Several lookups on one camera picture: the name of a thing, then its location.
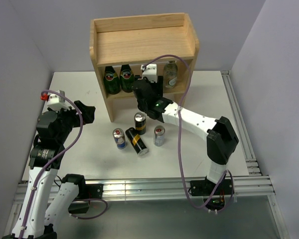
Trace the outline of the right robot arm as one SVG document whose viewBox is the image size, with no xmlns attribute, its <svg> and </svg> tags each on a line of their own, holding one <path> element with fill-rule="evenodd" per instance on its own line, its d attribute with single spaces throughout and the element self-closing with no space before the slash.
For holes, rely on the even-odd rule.
<svg viewBox="0 0 299 239">
<path fill-rule="evenodd" d="M 221 178 L 226 174 L 229 158 L 239 143 L 230 120 L 226 117 L 209 118 L 189 111 L 164 98 L 158 89 L 158 83 L 148 80 L 134 81 L 132 91 L 139 110 L 149 118 L 179 126 L 206 142 L 207 156 L 211 160 L 206 176 L 206 190 L 211 194 L 217 194 L 223 188 Z"/>
</svg>

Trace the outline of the blue silver Red Bull can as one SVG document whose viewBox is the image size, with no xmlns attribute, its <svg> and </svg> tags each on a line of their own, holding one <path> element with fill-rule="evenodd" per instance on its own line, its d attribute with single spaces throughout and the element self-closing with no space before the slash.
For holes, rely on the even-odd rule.
<svg viewBox="0 0 299 239">
<path fill-rule="evenodd" d="M 121 128 L 114 129 L 112 135 L 118 149 L 126 147 L 125 134 Z"/>
</svg>

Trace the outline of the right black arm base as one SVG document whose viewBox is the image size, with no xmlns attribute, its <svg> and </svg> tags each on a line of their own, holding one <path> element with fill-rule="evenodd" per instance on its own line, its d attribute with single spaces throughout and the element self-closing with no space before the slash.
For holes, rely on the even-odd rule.
<svg viewBox="0 0 299 239">
<path fill-rule="evenodd" d="M 207 177 L 204 180 L 191 180 L 188 193 L 191 196 L 206 196 L 209 197 L 216 184 L 209 182 Z M 208 202 L 206 208 L 209 210 L 221 210 L 225 207 L 225 196 L 234 196 L 234 187 L 230 179 L 223 179 L 215 193 L 213 198 Z"/>
</svg>

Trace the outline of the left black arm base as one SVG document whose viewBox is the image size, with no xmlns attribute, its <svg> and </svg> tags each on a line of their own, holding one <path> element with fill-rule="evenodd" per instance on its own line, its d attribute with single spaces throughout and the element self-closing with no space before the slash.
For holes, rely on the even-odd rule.
<svg viewBox="0 0 299 239">
<path fill-rule="evenodd" d="M 82 199 L 101 199 L 103 194 L 103 184 L 87 184 L 83 193 L 79 194 L 70 204 L 68 212 L 70 214 L 85 214 L 90 208 L 91 202 Z"/>
</svg>

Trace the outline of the clear glass bottle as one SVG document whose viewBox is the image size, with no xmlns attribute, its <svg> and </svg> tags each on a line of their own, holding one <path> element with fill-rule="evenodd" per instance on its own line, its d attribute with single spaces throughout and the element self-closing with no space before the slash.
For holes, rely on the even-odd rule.
<svg viewBox="0 0 299 239">
<path fill-rule="evenodd" d="M 163 68 L 163 81 L 167 89 L 175 87 L 177 82 L 178 67 L 175 61 L 168 61 Z"/>
</svg>

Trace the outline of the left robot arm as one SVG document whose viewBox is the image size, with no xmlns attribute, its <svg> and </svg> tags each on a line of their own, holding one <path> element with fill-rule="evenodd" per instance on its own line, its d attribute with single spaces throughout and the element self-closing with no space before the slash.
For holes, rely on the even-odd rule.
<svg viewBox="0 0 299 239">
<path fill-rule="evenodd" d="M 30 152 L 29 180 L 17 222 L 7 239 L 55 239 L 60 217 L 73 200 L 85 197 L 87 186 L 83 175 L 67 174 L 51 204 L 52 184 L 60 169 L 66 148 L 64 142 L 73 128 L 83 129 L 95 118 L 95 107 L 80 101 L 65 103 L 47 101 L 48 110 L 37 120 L 38 134 Z"/>
</svg>

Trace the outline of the silver light-blue energy can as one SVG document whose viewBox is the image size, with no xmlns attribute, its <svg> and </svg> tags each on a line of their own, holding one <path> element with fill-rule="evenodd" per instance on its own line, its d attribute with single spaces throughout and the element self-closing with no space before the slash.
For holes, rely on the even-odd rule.
<svg viewBox="0 0 299 239">
<path fill-rule="evenodd" d="M 153 142 L 155 146 L 162 146 L 164 143 L 165 128 L 162 125 L 158 125 L 154 128 Z"/>
</svg>

